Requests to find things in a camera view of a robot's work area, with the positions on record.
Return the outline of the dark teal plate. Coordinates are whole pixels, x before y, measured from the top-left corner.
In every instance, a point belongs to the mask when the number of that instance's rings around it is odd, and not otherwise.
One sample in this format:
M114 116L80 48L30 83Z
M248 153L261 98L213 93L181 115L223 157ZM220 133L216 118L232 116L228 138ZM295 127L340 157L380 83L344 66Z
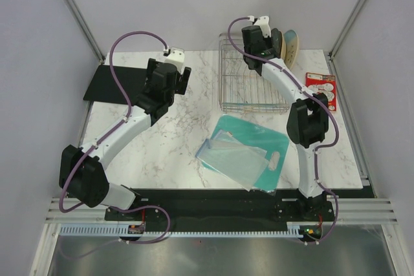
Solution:
M275 50L277 58L280 58L281 50L283 46L283 36L282 33L277 29L273 28L271 30L271 39L272 39L272 48Z

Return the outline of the beige bird plate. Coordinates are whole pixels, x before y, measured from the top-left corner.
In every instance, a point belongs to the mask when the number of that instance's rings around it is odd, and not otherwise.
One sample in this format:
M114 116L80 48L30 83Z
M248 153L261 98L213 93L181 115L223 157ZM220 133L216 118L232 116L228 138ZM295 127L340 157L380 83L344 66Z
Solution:
M285 41L285 36L281 33L281 51L280 51L280 59L284 60L286 56L287 44Z

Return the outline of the blue and beige plate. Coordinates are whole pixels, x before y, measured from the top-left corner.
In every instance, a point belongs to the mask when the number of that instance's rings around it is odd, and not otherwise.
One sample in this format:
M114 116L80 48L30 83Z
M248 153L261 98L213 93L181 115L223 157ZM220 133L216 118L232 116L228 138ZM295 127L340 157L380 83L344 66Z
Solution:
M288 30L284 33L286 52L284 62L288 69L291 69L295 62L300 50L300 39L294 30Z

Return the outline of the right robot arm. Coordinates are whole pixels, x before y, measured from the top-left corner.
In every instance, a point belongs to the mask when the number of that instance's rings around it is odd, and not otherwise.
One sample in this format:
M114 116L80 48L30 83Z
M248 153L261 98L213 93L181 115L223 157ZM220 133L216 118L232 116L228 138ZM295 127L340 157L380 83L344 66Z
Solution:
M328 105L324 94L314 94L293 75L299 52L299 38L293 30L282 34L271 30L265 38L259 26L242 28L243 59L250 70L269 81L290 105L287 134L296 145L300 167L298 191L305 198L296 204L303 220L313 219L320 206L313 199L323 193L314 164L314 149L325 139L329 129L328 115L320 105Z

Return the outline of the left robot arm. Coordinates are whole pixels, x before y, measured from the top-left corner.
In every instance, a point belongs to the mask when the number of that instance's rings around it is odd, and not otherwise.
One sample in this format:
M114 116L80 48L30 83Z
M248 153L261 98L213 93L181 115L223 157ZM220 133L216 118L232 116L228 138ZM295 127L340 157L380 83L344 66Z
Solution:
M67 146L61 155L59 186L88 207L119 209L128 220L137 219L142 204L126 186L110 183L105 170L133 138L165 115L177 94L186 92L191 69L183 52L172 52L163 62L149 59L144 88L106 133L81 147Z

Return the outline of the black square plate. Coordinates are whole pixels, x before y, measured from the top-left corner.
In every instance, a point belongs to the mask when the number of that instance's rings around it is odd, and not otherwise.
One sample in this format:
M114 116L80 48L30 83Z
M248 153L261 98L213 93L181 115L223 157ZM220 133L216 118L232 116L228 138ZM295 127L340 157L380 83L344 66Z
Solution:
M142 92L146 81L146 69L114 66L114 72L121 86L135 104L136 97ZM97 101L126 105L126 99L113 79L109 65L100 65L83 95L84 101Z

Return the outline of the red booklet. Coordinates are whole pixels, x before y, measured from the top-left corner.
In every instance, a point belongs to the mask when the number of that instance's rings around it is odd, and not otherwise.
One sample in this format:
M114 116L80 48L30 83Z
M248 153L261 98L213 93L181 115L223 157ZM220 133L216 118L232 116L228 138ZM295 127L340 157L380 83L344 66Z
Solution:
M305 85L315 94L323 93L326 95L330 111L335 112L337 110L335 76L307 72L305 75Z

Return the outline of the teal cutting board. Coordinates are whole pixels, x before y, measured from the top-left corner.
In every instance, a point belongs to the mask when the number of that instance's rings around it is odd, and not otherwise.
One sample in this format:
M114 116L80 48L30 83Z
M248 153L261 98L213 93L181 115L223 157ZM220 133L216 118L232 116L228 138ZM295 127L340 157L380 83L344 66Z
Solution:
M285 161L287 135L230 115L219 118L196 157L205 168L249 191L276 189Z

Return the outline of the clear plastic zip bag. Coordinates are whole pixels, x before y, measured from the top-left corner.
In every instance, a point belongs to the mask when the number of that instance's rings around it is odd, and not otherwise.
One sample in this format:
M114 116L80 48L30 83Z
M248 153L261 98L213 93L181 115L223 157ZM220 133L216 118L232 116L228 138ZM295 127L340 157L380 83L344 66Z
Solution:
M241 143L224 130L204 141L195 157L249 191L267 168L267 152Z

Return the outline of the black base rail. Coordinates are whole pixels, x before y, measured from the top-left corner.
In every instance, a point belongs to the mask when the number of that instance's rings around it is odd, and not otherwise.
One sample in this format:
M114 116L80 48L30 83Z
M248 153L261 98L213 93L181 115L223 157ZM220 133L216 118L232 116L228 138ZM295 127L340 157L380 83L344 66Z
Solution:
M306 199L297 190L269 194L236 189L136 189L136 193L132 207L145 207L145 211L125 213L110 208L105 220L144 220L150 229L159 231L282 230L288 222L326 224L334 220L326 194Z

